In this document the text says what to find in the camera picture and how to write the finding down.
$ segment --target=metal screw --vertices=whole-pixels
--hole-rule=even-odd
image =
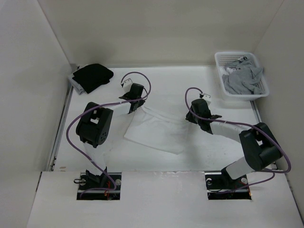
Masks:
[[[117,186],[120,186],[120,185],[122,184],[122,181],[121,181],[120,179],[116,179],[116,180],[115,180],[115,184],[116,184]]]
[[[208,186],[212,185],[212,179],[211,178],[207,178],[206,179],[206,183]]]
[[[243,182],[244,184],[248,184],[248,180],[247,180],[245,177],[243,177],[243,178],[241,179],[241,182]]]

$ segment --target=white panel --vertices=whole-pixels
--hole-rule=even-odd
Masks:
[[[248,181],[270,174],[252,173]],[[44,172],[28,228],[302,228],[284,175],[252,200],[208,200],[202,172],[123,172],[120,201],[76,200],[79,172]]]
[[[71,72],[36,0],[0,0],[0,221],[23,228]]]
[[[71,63],[209,65],[253,51],[282,0],[39,0]]]
[[[115,101],[124,94],[120,81],[123,75],[131,71],[140,71],[149,77],[152,91],[145,105],[185,118],[188,109],[184,96],[187,88],[197,86],[204,93],[211,95],[210,110],[213,114],[223,116],[223,119],[256,124],[250,102],[225,103],[220,98],[219,84],[214,67],[207,66],[176,66],[176,67],[143,67],[143,68],[113,68],[114,76],[109,84],[97,88],[88,95],[73,93],[69,106],[64,133],[60,142],[55,170],[85,171],[96,168],[79,152],[72,148],[65,132],[74,118],[80,115],[87,103],[104,104]],[[130,75],[134,83],[140,83],[146,88],[148,83],[141,75]],[[188,102],[199,98],[198,91],[190,91]],[[221,170],[232,162],[244,156],[241,144],[223,136],[211,135],[191,124],[185,152],[179,155],[152,149],[124,139],[133,114],[113,118],[106,142],[98,147],[106,154],[108,170],[117,171],[200,171]],[[76,135],[76,125],[70,131],[72,142],[83,148],[79,136]]]
[[[291,159],[288,175],[294,196],[304,213],[304,1],[285,0],[257,47],[265,68],[270,95],[258,100],[262,120]]]

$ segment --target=white wall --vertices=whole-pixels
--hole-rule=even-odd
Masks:
[[[304,0],[285,0],[255,54],[264,65],[270,95],[258,100],[262,120],[292,162],[288,175],[304,213]]]
[[[25,227],[70,65],[36,0],[0,1],[0,223]]]
[[[38,0],[71,63],[209,65],[253,51],[282,0]]]

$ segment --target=white cloth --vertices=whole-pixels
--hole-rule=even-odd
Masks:
[[[160,151],[179,154],[185,151],[189,122],[174,115],[142,106],[124,135],[132,142]]]

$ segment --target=gray cloth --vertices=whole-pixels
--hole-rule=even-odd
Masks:
[[[70,83],[72,84],[72,86],[74,87],[74,89],[76,90],[76,92],[81,95],[85,92],[85,90],[83,89],[83,87],[78,83],[76,82],[74,79],[73,79],[74,75],[73,74],[70,74],[67,78],[68,80],[70,81]]]
[[[223,75],[225,89],[231,94],[251,95],[263,94],[263,90],[257,87],[263,75],[263,69],[255,67],[247,57],[228,63],[224,69],[236,69],[230,75]]]

